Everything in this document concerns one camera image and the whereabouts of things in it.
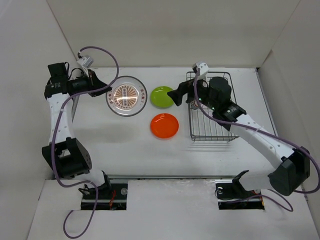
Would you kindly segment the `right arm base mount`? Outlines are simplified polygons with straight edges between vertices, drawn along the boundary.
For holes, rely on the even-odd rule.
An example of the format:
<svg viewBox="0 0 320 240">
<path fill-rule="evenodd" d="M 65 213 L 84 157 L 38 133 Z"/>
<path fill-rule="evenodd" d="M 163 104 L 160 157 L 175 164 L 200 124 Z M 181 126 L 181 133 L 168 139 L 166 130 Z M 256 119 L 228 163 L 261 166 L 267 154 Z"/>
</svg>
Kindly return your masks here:
<svg viewBox="0 0 320 240">
<path fill-rule="evenodd" d="M 232 182 L 215 184 L 214 194 L 218 200 L 219 210 L 264 210 L 261 191 L 247 191 L 241 185 Z"/>
</svg>

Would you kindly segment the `orange sunburst patterned plate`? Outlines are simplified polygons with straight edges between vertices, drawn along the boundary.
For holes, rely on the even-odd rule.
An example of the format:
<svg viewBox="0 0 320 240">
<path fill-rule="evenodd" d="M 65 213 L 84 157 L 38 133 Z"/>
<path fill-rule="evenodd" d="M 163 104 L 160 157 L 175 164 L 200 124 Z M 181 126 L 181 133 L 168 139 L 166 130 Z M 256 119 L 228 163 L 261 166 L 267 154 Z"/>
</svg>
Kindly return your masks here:
<svg viewBox="0 0 320 240">
<path fill-rule="evenodd" d="M 121 117 L 133 117 L 145 108 L 148 92 L 138 78 L 123 75 L 117 78 L 112 85 L 112 90 L 106 93 L 105 98 L 113 113 Z"/>
</svg>

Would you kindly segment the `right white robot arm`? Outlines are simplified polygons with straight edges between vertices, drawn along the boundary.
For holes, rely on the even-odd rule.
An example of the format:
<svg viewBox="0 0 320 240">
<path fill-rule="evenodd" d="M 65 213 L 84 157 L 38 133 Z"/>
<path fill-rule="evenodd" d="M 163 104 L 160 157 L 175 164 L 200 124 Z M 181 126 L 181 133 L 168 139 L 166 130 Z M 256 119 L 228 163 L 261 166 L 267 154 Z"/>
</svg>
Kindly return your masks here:
<svg viewBox="0 0 320 240">
<path fill-rule="evenodd" d="M 267 132 L 232 101 L 231 93 L 232 88 L 223 77 L 213 77 L 209 82 L 195 77 L 167 94 L 177 106 L 186 95 L 187 103 L 197 102 L 199 107 L 211 109 L 209 119 L 239 136 L 269 161 L 272 166 L 269 173 L 249 174 L 244 170 L 232 180 L 231 191 L 235 196 L 268 188 L 284 196 L 291 195 L 310 176 L 310 153 Z"/>
</svg>

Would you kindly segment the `green rimmed white plate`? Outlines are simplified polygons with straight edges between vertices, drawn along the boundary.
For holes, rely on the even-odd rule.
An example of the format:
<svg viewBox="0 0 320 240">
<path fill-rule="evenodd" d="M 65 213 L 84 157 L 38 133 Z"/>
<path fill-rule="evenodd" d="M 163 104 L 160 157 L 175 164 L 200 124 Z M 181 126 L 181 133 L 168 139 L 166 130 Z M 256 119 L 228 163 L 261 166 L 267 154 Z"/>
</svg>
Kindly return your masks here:
<svg viewBox="0 0 320 240">
<path fill-rule="evenodd" d="M 189 103 L 189 106 L 192 110 L 198 110 L 199 109 L 199 104 L 198 102 L 194 99 Z"/>
</svg>

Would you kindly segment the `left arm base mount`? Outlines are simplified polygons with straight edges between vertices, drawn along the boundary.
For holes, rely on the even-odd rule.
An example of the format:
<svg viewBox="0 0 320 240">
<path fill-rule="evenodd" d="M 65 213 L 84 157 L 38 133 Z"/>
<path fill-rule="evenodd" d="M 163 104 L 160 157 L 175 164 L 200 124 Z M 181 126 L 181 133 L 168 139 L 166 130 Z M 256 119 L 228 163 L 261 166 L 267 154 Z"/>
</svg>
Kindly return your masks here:
<svg viewBox="0 0 320 240">
<path fill-rule="evenodd" d="M 95 204 L 95 188 L 87 184 L 78 189 L 82 194 L 80 203 L 81 210 L 92 210 Z M 128 183 L 111 183 L 111 189 L 103 188 L 99 190 L 96 210 L 125 211 L 127 209 Z"/>
</svg>

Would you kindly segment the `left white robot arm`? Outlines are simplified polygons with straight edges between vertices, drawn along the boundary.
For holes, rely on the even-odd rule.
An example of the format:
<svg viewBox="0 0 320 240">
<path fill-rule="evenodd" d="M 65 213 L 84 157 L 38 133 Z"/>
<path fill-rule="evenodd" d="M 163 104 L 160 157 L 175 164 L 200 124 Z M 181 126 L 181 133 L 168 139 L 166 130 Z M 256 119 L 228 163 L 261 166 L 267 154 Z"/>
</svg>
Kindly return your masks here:
<svg viewBox="0 0 320 240">
<path fill-rule="evenodd" d="M 79 93 L 97 97 L 112 90 L 98 79 L 93 70 L 70 79 L 63 62 L 48 65 L 50 78 L 44 97 L 50 107 L 49 143 L 41 149 L 42 156 L 59 179 L 72 179 L 89 174 L 92 160 L 89 152 L 75 137 L 73 123 L 74 99 Z"/>
</svg>

